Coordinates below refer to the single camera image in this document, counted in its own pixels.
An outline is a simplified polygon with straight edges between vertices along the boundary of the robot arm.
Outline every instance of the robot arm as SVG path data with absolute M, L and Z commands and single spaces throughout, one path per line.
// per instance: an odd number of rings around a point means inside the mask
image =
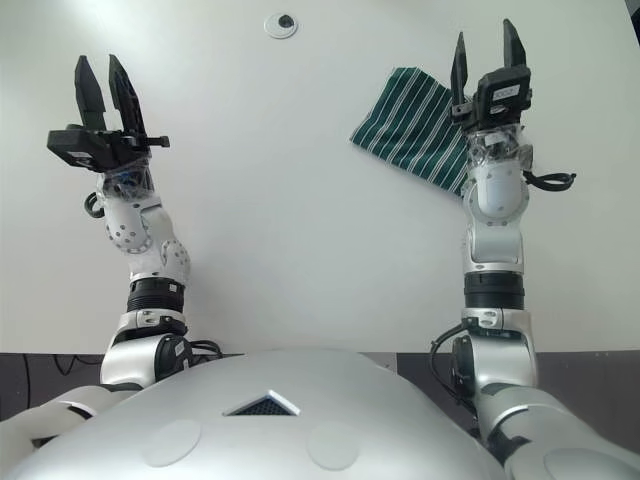
M 511 479 L 637 478 L 640 457 L 604 440 L 536 388 L 519 224 L 529 201 L 528 184 L 562 191 L 575 175 L 531 173 L 533 149 L 520 137 L 520 114 L 531 105 L 531 72 L 508 20 L 504 45 L 505 66 L 479 81 L 471 101 L 463 92 L 462 34 L 451 73 L 451 114 L 469 146 L 465 308 L 461 325 L 448 336 L 466 334 L 454 340 L 451 392 L 477 415 L 484 445 Z
M 109 240 L 129 262 L 127 312 L 105 354 L 101 382 L 145 388 L 188 368 L 193 359 L 182 313 L 189 255 L 149 172 L 150 146 L 168 147 L 169 139 L 147 136 L 136 92 L 114 55 L 109 86 L 122 130 L 106 129 L 100 87 L 84 56 L 75 81 L 83 125 L 50 132 L 47 147 L 69 165 L 98 173 L 97 190 L 85 207 L 92 217 L 105 218 Z

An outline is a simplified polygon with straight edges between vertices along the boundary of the dark floor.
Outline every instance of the dark floor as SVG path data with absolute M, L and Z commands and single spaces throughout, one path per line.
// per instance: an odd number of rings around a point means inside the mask
M 58 355 L 62 373 L 69 368 L 71 355 Z M 99 356 L 81 356 L 95 363 Z M 463 428 L 471 419 L 456 406 L 427 369 L 426 354 L 397 355 L 398 373 L 417 385 Z M 28 362 L 30 382 L 27 382 Z M 448 354 L 438 355 L 445 369 Z M 640 453 L 640 351 L 608 353 L 541 353 L 538 355 L 540 386 L 556 396 L 578 417 L 605 438 Z M 53 355 L 0 354 L 0 420 L 27 407 L 40 405 L 74 387 L 96 384 L 99 367 L 75 361 L 62 375 Z

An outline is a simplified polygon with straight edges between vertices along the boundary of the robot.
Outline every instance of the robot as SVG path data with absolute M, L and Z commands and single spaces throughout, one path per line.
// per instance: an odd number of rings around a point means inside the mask
M 451 117 L 469 145 L 465 307 L 431 349 L 455 337 L 450 380 L 431 368 L 477 419 L 479 438 L 356 353 L 277 350 L 195 365 L 194 351 L 215 344 L 185 339 L 190 259 L 149 173 L 150 147 L 168 147 L 169 139 L 147 136 L 138 97 L 114 56 L 109 85 L 123 129 L 107 130 L 100 88 L 80 57 L 82 125 L 50 132 L 48 148 L 98 174 L 85 207 L 104 217 L 109 240 L 129 262 L 127 312 L 100 385 L 0 424 L 5 478 L 640 478 L 640 456 L 536 388 L 519 223 L 528 185 L 566 190 L 575 175 L 531 172 L 533 149 L 520 135 L 531 72 L 508 20 L 504 42 L 504 67 L 482 77 L 470 99 L 462 33 L 456 47 Z

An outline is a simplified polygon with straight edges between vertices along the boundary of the cable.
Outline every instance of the cable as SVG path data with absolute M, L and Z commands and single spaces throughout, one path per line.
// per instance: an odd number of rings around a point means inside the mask
M 76 362 L 82 363 L 83 365 L 100 365 L 102 363 L 101 361 L 100 362 L 90 362 L 88 360 L 83 360 L 78 355 L 73 355 L 71 357 L 71 362 L 69 362 L 69 365 L 67 366 L 67 368 L 64 368 L 61 365 L 60 358 L 58 358 L 57 354 L 53 355 L 53 362 L 56 364 L 56 368 L 58 369 L 58 372 L 63 377 L 67 377 L 71 373 L 71 371 L 73 370 L 73 366 L 75 365 Z
M 450 339 L 451 337 L 454 337 L 459 333 L 464 332 L 465 330 L 466 330 L 466 327 L 464 327 L 462 324 L 456 325 L 455 327 L 450 328 L 449 330 L 444 332 L 442 335 L 436 338 L 433 342 L 431 342 L 431 351 L 429 352 L 429 370 L 431 370 L 431 373 L 433 374 L 435 379 L 438 381 L 438 383 L 445 389 L 445 391 L 449 395 L 453 397 L 456 403 L 462 405 L 464 408 L 466 408 L 469 411 L 469 413 L 471 413 L 475 417 L 476 410 L 473 407 L 473 404 L 466 398 L 463 398 L 460 395 L 458 395 L 458 392 L 456 392 L 455 389 L 451 385 L 449 385 L 444 380 L 444 378 L 442 378 L 442 376 L 438 372 L 438 369 L 436 368 L 436 363 L 435 363 L 436 353 L 438 353 L 438 350 L 440 349 L 442 344 L 446 342 L 448 339 Z
M 194 365 L 199 365 L 203 361 L 219 360 L 224 356 L 220 346 L 211 340 L 194 340 L 193 342 L 189 342 L 189 345 L 191 345 L 191 348 L 194 350 L 206 350 L 213 353 L 213 355 L 198 355 Z
M 522 174 L 528 184 L 546 192 L 564 192 L 565 190 L 569 190 L 576 178 L 575 173 L 549 173 L 537 177 L 531 171 L 524 170 Z
M 96 192 L 91 192 L 87 195 L 87 198 L 84 200 L 84 210 L 89 214 L 92 218 L 102 218 L 104 217 L 104 208 L 99 208 L 98 210 L 94 210 L 94 205 L 98 202 L 98 194 Z
M 22 354 L 22 360 L 24 361 L 24 372 L 27 377 L 27 410 L 31 408 L 31 369 L 29 368 L 29 358 L 27 354 Z
M 102 365 L 102 360 L 98 360 L 97 362 L 90 362 L 88 360 L 83 360 L 78 355 L 74 355 L 76 357 L 76 361 L 82 363 L 83 365 Z

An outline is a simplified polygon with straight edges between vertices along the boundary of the striped towel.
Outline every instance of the striped towel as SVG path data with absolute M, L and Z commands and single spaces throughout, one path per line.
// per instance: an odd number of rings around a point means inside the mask
M 351 142 L 461 195 L 467 144 L 449 118 L 451 92 L 419 68 L 396 68 Z

